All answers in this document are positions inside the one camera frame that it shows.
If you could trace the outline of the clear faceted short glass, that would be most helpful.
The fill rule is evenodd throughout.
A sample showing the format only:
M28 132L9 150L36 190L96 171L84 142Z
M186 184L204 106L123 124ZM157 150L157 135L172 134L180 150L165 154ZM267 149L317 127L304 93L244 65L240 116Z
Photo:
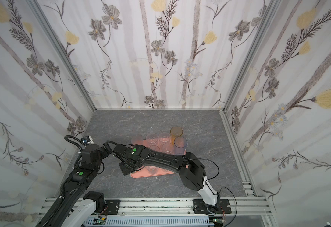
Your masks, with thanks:
M161 151L165 154L174 154L174 145L172 143L164 143Z

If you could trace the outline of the pink plastic tray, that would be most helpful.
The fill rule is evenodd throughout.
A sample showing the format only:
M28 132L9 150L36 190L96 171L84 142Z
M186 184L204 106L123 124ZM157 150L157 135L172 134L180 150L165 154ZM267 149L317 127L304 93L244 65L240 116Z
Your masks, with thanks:
M165 153L165 154L172 154L175 155L175 146L169 142L161 142L158 141L156 143L149 143L147 140L143 140L142 137L134 137L131 140L131 143L136 145L143 145L146 147L150 147L152 150L157 152ZM145 166L141 168L139 171L131 173L130 176L132 178L145 178L145 177L152 177L152 176L162 176L162 175L171 175L173 172L168 171L166 169L162 169L155 166Z

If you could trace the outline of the clear round glass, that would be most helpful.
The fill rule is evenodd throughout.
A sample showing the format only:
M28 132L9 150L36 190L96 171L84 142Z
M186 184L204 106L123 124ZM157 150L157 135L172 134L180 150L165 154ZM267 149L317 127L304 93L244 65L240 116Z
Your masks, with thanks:
M158 135L158 140L161 145L171 142L171 135L168 132L162 132Z

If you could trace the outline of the blue frosted glass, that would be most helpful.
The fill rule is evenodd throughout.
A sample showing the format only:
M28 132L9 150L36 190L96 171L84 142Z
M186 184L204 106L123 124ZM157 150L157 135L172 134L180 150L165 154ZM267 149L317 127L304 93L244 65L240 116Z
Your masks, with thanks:
M183 155L186 147L187 147L187 139L180 136L180 137L176 137L174 140L174 154L175 155Z

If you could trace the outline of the yellow transparent glass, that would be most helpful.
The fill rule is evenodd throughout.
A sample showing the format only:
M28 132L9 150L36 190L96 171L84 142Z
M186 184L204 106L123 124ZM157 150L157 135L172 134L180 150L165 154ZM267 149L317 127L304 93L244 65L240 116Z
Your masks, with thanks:
M171 143L174 144L174 141L177 137L181 137L183 135L183 129L179 126L174 126L170 130Z

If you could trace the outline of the pink faceted glass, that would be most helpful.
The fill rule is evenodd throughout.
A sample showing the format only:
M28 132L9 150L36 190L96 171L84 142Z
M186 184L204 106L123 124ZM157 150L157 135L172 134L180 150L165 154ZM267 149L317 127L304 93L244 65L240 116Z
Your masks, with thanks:
M131 144L133 145L144 145L144 140L142 135L135 135L131 138Z

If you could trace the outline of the clear tall faceted glass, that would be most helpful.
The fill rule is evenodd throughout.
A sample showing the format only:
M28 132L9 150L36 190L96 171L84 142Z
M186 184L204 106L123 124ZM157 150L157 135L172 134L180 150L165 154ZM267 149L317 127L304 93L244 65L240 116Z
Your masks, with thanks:
M153 151L156 151L156 152L160 152L161 151L161 149L158 146L156 146L156 145L150 146L149 149L151 149Z

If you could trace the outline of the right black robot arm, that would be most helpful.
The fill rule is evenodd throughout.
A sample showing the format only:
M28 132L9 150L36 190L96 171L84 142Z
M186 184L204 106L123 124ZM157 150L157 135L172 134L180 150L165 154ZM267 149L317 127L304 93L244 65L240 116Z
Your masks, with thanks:
M204 213L212 215L219 211L220 196L209 184L204 164L193 153L172 155L142 145L127 147L118 144L113 150L113 155L121 161L119 166L125 176L146 166L153 166L178 174L186 188L197 191L201 196Z

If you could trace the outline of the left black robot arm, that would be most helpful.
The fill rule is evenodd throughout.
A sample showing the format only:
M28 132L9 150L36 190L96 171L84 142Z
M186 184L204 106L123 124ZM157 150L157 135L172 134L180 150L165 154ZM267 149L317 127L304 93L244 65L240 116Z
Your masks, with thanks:
M108 157L105 148L87 145L80 152L72 172L60 187L60 195L38 222L38 227L77 227L92 213L105 209L104 194L90 193L78 209L73 209L78 199L88 189Z

